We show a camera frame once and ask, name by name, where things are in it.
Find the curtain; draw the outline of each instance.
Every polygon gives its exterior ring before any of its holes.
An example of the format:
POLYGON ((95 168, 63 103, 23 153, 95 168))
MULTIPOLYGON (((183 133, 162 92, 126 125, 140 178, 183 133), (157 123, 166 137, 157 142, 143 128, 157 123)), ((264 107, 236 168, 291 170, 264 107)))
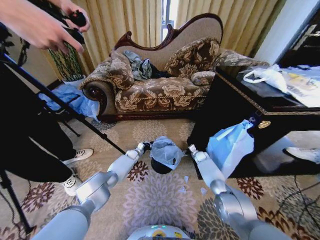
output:
POLYGON ((73 0, 88 13, 91 28, 84 33, 82 69, 89 74, 105 60, 117 41, 127 32, 144 47, 154 47, 161 39, 161 0, 73 0))
POLYGON ((221 47, 252 56, 284 3, 285 0, 179 0, 176 26, 199 14, 216 14, 223 23, 221 47))

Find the patterned rug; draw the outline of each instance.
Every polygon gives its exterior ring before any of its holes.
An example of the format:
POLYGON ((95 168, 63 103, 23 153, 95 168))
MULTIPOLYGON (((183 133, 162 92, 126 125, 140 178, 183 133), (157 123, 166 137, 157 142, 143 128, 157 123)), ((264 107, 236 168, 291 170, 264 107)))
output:
MULTIPOLYGON (((184 150, 194 125, 187 119, 92 123, 125 151, 134 149, 139 142, 153 141, 159 136, 168 136, 184 150)), ((74 147, 94 149, 92 157, 73 165, 83 181, 97 171, 106 171, 121 155, 80 122, 74 120, 71 125, 81 134, 76 137, 63 127, 74 142, 74 147)), ((292 138, 303 139, 301 134, 292 138)), ((306 139, 313 139, 314 144, 320 142, 319 132, 303 134, 309 134, 306 139)), ((75 197, 67 196, 58 183, 31 182, 28 193, 29 184, 26 180, 12 174, 9 177, 29 223, 36 226, 36 232, 61 210, 77 203, 75 197)), ((279 176, 228 179, 227 183, 251 198, 259 219, 273 224, 293 239, 317 240, 320 239, 320 185, 302 193, 297 190, 298 187, 304 189, 318 181, 318 176, 304 175, 298 176, 296 181, 294 176, 279 176)), ((1 192, 8 197, 5 190, 1 192)), ((202 180, 198 180, 191 158, 184 157, 176 170, 161 175, 152 169, 147 152, 135 164, 127 179, 112 188, 108 203, 92 215, 85 239, 123 240, 135 229, 154 224, 177 226, 193 239, 238 239, 234 231, 217 216, 213 200, 209 188, 202 180)), ((11 218, 8 205, 0 198, 0 240, 19 239, 21 224, 18 223, 17 213, 14 219, 17 225, 12 224, 11 218)))

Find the white sneaker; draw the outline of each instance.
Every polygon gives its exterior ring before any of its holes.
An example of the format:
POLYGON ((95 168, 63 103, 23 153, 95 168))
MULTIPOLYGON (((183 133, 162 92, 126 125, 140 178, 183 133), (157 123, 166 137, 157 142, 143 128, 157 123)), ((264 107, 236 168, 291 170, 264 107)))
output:
POLYGON ((75 161, 84 160, 84 159, 89 158, 92 154, 94 154, 94 150, 90 149, 90 148, 77 150, 74 158, 63 161, 63 163, 65 165, 67 165, 67 164, 71 164, 75 161))
POLYGON ((292 156, 309 160, 316 164, 320 164, 320 149, 319 148, 299 148, 299 147, 286 147, 285 150, 292 156))
POLYGON ((62 183, 65 192, 69 196, 76 195, 76 189, 82 184, 82 181, 76 177, 76 175, 72 174, 65 182, 62 183))

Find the yellow label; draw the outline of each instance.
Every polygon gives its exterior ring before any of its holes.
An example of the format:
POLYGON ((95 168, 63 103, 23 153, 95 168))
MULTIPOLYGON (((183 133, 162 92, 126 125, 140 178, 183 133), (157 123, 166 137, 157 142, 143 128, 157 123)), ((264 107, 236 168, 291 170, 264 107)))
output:
POLYGON ((166 237, 167 235, 161 231, 161 230, 157 230, 152 234, 152 237, 166 237))
POLYGON ((180 232, 174 232, 174 235, 175 235, 175 237, 176 238, 180 238, 180 239, 182 239, 182 234, 180 233, 180 232))

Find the dark wooden table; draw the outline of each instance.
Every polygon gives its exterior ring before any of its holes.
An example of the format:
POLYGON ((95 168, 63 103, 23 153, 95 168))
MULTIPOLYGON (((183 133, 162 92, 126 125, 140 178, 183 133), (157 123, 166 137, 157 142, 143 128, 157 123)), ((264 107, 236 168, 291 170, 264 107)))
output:
POLYGON ((320 173, 320 164, 307 160, 283 164, 272 173, 263 173, 256 167, 252 158, 289 132, 320 130, 320 107, 306 107, 290 97, 261 97, 236 78, 242 70, 237 66, 216 69, 188 144, 205 151, 209 138, 220 129, 248 119, 254 123, 248 130, 254 137, 254 151, 241 160, 230 177, 320 173))

